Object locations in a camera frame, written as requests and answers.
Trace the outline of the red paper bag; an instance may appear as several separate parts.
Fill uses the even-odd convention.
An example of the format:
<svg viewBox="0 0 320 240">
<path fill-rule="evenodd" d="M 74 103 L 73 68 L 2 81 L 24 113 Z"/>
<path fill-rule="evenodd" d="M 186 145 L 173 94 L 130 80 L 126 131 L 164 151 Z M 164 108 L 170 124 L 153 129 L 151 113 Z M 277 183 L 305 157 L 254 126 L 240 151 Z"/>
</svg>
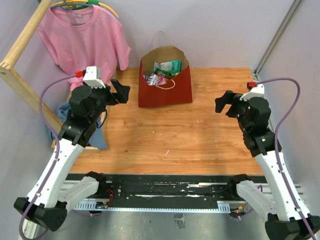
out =
<svg viewBox="0 0 320 240">
<path fill-rule="evenodd" d="M 154 63 L 181 61 L 180 72 L 167 84 L 149 85 L 146 77 L 153 73 Z M 183 51 L 172 45 L 156 46 L 140 59 L 138 77 L 138 107 L 157 108 L 193 102 L 189 62 Z"/>
</svg>

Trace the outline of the teal candy packet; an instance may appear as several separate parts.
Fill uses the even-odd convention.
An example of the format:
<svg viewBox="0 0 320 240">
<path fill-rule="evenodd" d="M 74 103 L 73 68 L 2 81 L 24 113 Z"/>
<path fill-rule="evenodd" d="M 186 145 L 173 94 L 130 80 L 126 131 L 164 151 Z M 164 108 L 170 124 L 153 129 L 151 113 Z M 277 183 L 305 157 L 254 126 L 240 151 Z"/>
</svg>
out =
<svg viewBox="0 0 320 240">
<path fill-rule="evenodd" d="M 168 72 L 169 74 L 178 74 L 181 72 L 182 62 L 180 60 L 172 60 L 167 62 L 154 62 L 153 71 L 160 70 L 162 72 Z"/>
</svg>

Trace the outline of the purple candy packet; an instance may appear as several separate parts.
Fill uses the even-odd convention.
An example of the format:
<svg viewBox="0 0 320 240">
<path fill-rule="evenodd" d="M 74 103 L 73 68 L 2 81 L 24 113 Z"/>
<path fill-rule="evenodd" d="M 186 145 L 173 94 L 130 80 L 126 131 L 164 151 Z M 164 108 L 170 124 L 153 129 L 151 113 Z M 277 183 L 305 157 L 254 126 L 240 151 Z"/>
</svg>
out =
<svg viewBox="0 0 320 240">
<path fill-rule="evenodd" d="M 143 75 L 149 86 L 160 86 L 168 84 L 171 79 L 163 72 L 154 72 L 150 76 Z"/>
</svg>

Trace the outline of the green candy packet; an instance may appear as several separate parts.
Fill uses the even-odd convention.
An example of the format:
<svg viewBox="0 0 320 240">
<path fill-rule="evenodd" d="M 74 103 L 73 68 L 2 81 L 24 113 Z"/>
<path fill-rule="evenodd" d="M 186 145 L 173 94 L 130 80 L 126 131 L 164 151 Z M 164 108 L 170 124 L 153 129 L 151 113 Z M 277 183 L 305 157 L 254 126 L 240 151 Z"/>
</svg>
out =
<svg viewBox="0 0 320 240">
<path fill-rule="evenodd" d="M 159 73 L 159 75 L 164 76 L 167 79 L 172 79 L 174 77 L 176 77 L 179 73 L 178 72 L 165 72 L 165 71 L 161 71 Z"/>
</svg>

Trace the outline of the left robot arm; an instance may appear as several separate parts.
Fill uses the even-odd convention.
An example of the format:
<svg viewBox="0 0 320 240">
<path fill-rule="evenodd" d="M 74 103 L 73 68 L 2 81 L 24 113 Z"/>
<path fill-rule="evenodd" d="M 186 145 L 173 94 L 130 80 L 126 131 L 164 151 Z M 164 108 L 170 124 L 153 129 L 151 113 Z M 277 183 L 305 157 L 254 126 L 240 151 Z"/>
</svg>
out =
<svg viewBox="0 0 320 240">
<path fill-rule="evenodd" d="M 129 86 L 120 84 L 117 79 L 112 79 L 111 83 L 115 92 L 111 92 L 110 86 L 92 88 L 88 84 L 72 91 L 67 119 L 47 166 L 28 195 L 18 197 L 14 202 L 13 206 L 23 220 L 55 232 L 76 205 L 89 196 L 101 198 L 108 192 L 106 177 L 94 171 L 64 192 L 61 187 L 95 132 L 102 112 L 107 106 L 125 104 L 129 100 Z"/>
</svg>

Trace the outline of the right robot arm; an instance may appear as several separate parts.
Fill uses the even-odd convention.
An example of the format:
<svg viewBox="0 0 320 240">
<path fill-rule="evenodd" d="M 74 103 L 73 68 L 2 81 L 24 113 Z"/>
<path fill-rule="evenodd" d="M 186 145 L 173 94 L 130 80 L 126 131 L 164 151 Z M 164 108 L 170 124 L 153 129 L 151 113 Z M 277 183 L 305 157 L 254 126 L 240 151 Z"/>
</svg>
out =
<svg viewBox="0 0 320 240">
<path fill-rule="evenodd" d="M 232 177 L 226 188 L 232 200 L 242 198 L 264 220 L 271 240 L 311 240 L 320 229 L 320 218 L 312 215 L 290 178 L 280 144 L 269 129 L 271 109 L 266 99 L 254 96 L 242 99 L 242 94 L 227 90 L 215 99 L 215 111 L 238 121 L 243 141 L 263 171 L 273 199 L 266 197 L 246 174 Z"/>
</svg>

